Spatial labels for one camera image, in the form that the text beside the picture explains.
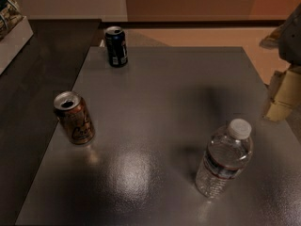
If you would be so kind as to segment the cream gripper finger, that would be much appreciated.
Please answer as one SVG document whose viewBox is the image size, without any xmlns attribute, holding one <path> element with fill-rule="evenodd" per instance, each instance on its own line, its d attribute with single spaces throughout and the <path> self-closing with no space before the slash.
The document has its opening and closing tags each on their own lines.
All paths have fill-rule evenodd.
<svg viewBox="0 0 301 226">
<path fill-rule="evenodd" d="M 282 30 L 283 25 L 274 29 L 268 36 L 261 40 L 260 47 L 265 49 L 277 49 Z"/>
<path fill-rule="evenodd" d="M 275 71 L 268 86 L 263 116 L 270 121 L 285 120 L 301 104 L 301 67 L 291 65 Z"/>
</svg>

